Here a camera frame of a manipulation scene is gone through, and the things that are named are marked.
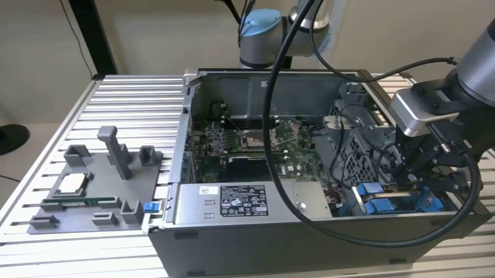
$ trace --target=warning label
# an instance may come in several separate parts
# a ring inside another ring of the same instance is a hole
[[[264,185],[222,186],[220,204],[223,217],[267,216]]]

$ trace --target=gray 3d-printed tray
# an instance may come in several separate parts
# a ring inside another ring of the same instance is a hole
[[[67,166],[30,221],[30,234],[142,228],[143,205],[154,197],[163,154],[152,146],[128,152],[126,145],[118,144],[115,133],[116,129],[111,142],[116,149],[110,149],[110,154],[90,154],[84,145],[70,146],[64,155]],[[124,160],[120,161],[124,170],[119,169],[116,157]],[[75,173],[83,173],[86,181],[79,190],[62,193],[62,181]]]

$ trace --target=aluminum extrusion table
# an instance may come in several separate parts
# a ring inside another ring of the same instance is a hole
[[[379,81],[390,96],[414,83],[414,79],[399,75]],[[110,75],[92,81],[0,210],[0,277],[167,277],[143,231],[30,235],[27,221],[64,168],[66,148],[86,144],[91,152],[104,152],[104,144],[96,139],[102,125],[116,125],[119,142],[131,151],[142,145],[154,145],[164,153],[155,199],[166,197],[182,90],[182,76]],[[485,182],[482,202],[495,214],[495,152],[485,153],[479,167]],[[495,220],[465,239],[442,242],[411,265],[270,277],[495,277]]]

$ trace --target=blue clip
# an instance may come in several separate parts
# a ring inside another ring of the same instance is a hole
[[[382,187],[382,184],[379,182],[362,182],[358,186],[358,193],[359,195],[366,194],[375,194],[375,193],[383,193],[384,189]]]
[[[144,213],[158,213],[160,212],[160,204],[155,202],[148,202],[143,207]]]
[[[426,213],[437,213],[443,211],[442,201],[439,198],[435,197],[427,186],[423,187],[423,194],[418,199],[415,211]]]
[[[379,214],[395,210],[390,199],[371,199],[364,203],[364,207],[368,214]]]

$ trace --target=cable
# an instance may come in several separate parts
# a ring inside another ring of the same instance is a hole
[[[386,77],[388,77],[388,76],[391,76],[391,75],[395,75],[395,74],[398,74],[399,72],[407,71],[407,70],[410,70],[410,69],[412,69],[412,68],[415,68],[415,67],[418,67],[418,66],[420,66],[420,65],[427,65],[427,64],[433,64],[433,63],[447,63],[447,64],[450,64],[450,65],[453,65],[453,64],[457,65],[457,64],[458,64],[458,62],[455,61],[455,57],[449,57],[449,58],[445,58],[445,57],[442,57],[442,58],[431,58],[431,59],[426,59],[426,60],[422,60],[422,61],[414,62],[414,63],[411,63],[411,64],[408,64],[408,65],[406,65],[406,66],[403,66],[403,67],[400,67],[400,68],[398,68],[398,69],[395,69],[395,70],[392,70],[392,71],[390,71],[390,72],[387,72],[387,73],[384,73],[384,74],[382,74],[382,75],[379,75],[379,76],[376,76],[376,77],[368,78],[368,79],[366,79],[366,78],[356,78],[356,77],[348,76],[347,74],[339,72],[339,71],[338,71],[338,70],[336,70],[336,69],[335,69],[335,68],[334,68],[334,67],[327,63],[327,61],[324,60],[323,56],[319,54],[318,47],[316,47],[316,44],[315,44],[315,36],[314,36],[314,28],[315,28],[315,26],[314,26],[314,23],[315,23],[315,20],[316,20],[318,10],[319,10],[319,8],[320,8],[320,6],[322,6],[322,3],[323,3],[323,1],[320,1],[320,3],[318,4],[318,8],[316,8],[315,14],[314,14],[314,16],[312,16],[312,21],[311,21],[312,23],[311,23],[311,25],[310,25],[310,44],[311,44],[311,48],[312,48],[312,51],[314,51],[314,53],[315,53],[315,56],[316,56],[319,62],[320,62],[320,63],[324,65],[324,67],[326,67],[331,72],[334,72],[334,74],[338,75],[339,77],[342,77],[342,78],[344,78],[344,79],[347,79],[347,80],[350,80],[350,81],[352,81],[352,82],[363,82],[363,83],[368,83],[368,82],[378,81],[378,80],[380,80],[380,79],[383,79],[383,78],[386,78]]]
[[[382,163],[382,159],[384,158],[384,155],[386,155],[386,152],[387,152],[387,149],[390,149],[391,147],[395,146],[395,143],[388,143],[386,146],[384,146],[384,149],[383,149],[383,152],[380,152],[380,155],[378,156],[378,161],[376,161],[376,164],[375,164],[375,172],[376,172],[376,175],[380,175],[382,174],[382,171],[380,171],[380,163]]]
[[[66,10],[66,6],[64,6],[63,1],[59,0],[59,2],[60,2],[62,9],[64,10],[66,19],[67,19],[67,22],[68,22],[68,24],[70,24],[72,34],[75,35],[76,40],[78,40],[78,46],[79,46],[80,56],[83,57],[83,61],[84,61],[84,64],[86,64],[86,68],[88,69],[88,71],[90,71],[90,77],[92,78],[92,77],[94,77],[94,73],[92,73],[92,71],[91,71],[91,68],[90,68],[90,65],[88,65],[88,61],[86,61],[86,57],[84,57],[84,53],[83,53],[83,47],[82,47],[82,45],[80,45],[80,40],[79,40],[79,37],[78,37],[78,35],[76,35],[76,31],[75,31],[75,29],[74,29],[74,27],[72,27],[72,23],[71,23],[71,20],[70,20],[70,15],[67,14],[67,10]]]
[[[450,221],[439,228],[437,228],[434,231],[427,233],[426,235],[416,237],[410,240],[399,240],[394,242],[388,241],[378,241],[378,240],[366,240],[359,239],[352,236],[347,236],[331,229],[327,229],[324,226],[322,226],[318,222],[314,222],[310,218],[306,217],[306,215],[295,208],[292,201],[286,193],[284,187],[280,182],[280,178],[278,175],[278,169],[275,167],[275,161],[274,161],[274,154],[271,152],[271,141],[270,141],[270,110],[271,110],[271,98],[274,96],[274,89],[275,89],[275,83],[279,76],[280,66],[283,62],[283,58],[287,54],[291,42],[294,40],[294,37],[296,35],[300,23],[310,11],[310,8],[314,4],[315,0],[307,0],[300,8],[300,11],[298,13],[298,16],[294,20],[294,24],[288,30],[287,37],[283,41],[279,54],[275,58],[274,67],[271,69],[270,78],[268,78],[268,84],[266,88],[266,95],[264,95],[264,103],[263,103],[263,139],[264,139],[264,153],[266,153],[266,160],[268,164],[270,169],[270,175],[274,179],[274,184],[278,189],[280,198],[291,211],[291,213],[296,216],[296,218],[307,224],[311,228],[318,230],[319,232],[324,233],[327,236],[332,236],[336,239],[340,239],[343,241],[347,241],[354,244],[359,244],[367,247],[378,247],[378,248],[406,248],[411,246],[418,246],[420,244],[424,244],[451,231],[455,226],[465,220],[466,216],[473,211],[473,208],[478,201],[478,195],[481,190],[481,176],[479,176],[479,168],[475,159],[473,156],[467,155],[466,153],[462,154],[463,160],[466,161],[467,167],[470,169],[471,174],[471,188],[470,188],[470,195],[467,197],[466,203],[462,205],[459,211],[457,212],[455,216],[450,219]]]
[[[352,103],[352,104],[347,104],[343,108],[346,108],[346,107],[348,107],[348,106],[358,106],[358,107],[362,107],[362,108],[364,108],[366,109],[366,107],[362,105],[362,104],[358,104],[358,103]],[[364,130],[364,132],[363,132],[363,140],[364,140],[364,142],[366,142],[366,144],[368,144],[370,145],[370,148],[374,150],[374,151],[376,151],[378,153],[384,153],[384,155],[387,155],[387,152],[386,151],[383,151],[371,141],[370,141],[370,139],[366,137],[366,130]]]
[[[343,147],[343,137],[344,137],[344,128],[343,128],[343,121],[342,121],[342,115],[343,115],[343,111],[346,110],[347,107],[351,107],[351,106],[359,106],[359,107],[363,107],[363,105],[360,104],[356,104],[356,103],[351,103],[351,104],[347,104],[343,106],[343,108],[339,110],[339,113],[336,115],[336,118],[339,118],[340,120],[340,134],[339,134],[339,141],[338,141],[338,148],[335,150],[335,156],[334,156],[334,159],[332,159],[332,162],[331,162],[331,168],[330,168],[330,175],[331,175],[331,178],[334,180],[334,182],[336,182],[338,186],[340,188],[347,188],[347,189],[352,189],[351,186],[348,186],[335,175],[334,175],[334,168],[335,168],[335,164],[338,162],[338,158],[339,156],[342,155],[340,152],[342,152],[342,147]]]
[[[248,17],[252,9],[254,9],[254,6],[256,4],[256,0],[250,0],[250,3],[248,3],[248,0],[244,1],[244,7],[242,9],[242,15],[240,15],[240,24],[239,24],[239,29],[238,29],[238,45],[240,46],[240,32],[242,32],[242,28],[244,26],[244,23],[246,23],[246,18]]]
[[[11,177],[7,177],[6,175],[0,175],[0,178],[6,178],[11,181],[16,181],[16,182],[22,182],[20,180],[18,180],[16,178],[11,178]]]
[[[232,0],[218,0],[218,1],[223,2],[226,4],[227,8],[230,8],[230,11],[231,11],[231,14],[234,16],[234,19],[238,22],[238,24],[240,24],[239,13],[238,13],[238,10],[235,9]]]

